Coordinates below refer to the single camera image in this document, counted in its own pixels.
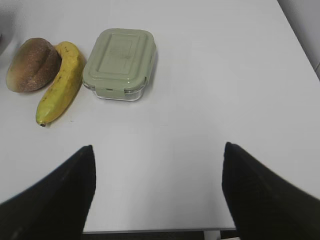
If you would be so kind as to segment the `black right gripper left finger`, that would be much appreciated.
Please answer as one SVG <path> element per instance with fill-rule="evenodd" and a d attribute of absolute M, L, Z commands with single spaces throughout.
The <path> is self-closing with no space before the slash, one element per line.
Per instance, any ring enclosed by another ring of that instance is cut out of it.
<path fill-rule="evenodd" d="M 92 145 L 0 205 L 2 240 L 80 240 L 96 191 Z"/>

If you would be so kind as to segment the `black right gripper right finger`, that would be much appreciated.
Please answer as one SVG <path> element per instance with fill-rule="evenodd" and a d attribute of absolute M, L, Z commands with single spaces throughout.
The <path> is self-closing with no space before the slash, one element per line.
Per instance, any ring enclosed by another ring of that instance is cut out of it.
<path fill-rule="evenodd" d="M 222 191 L 242 240 L 318 240 L 320 201 L 237 144 L 224 148 Z"/>

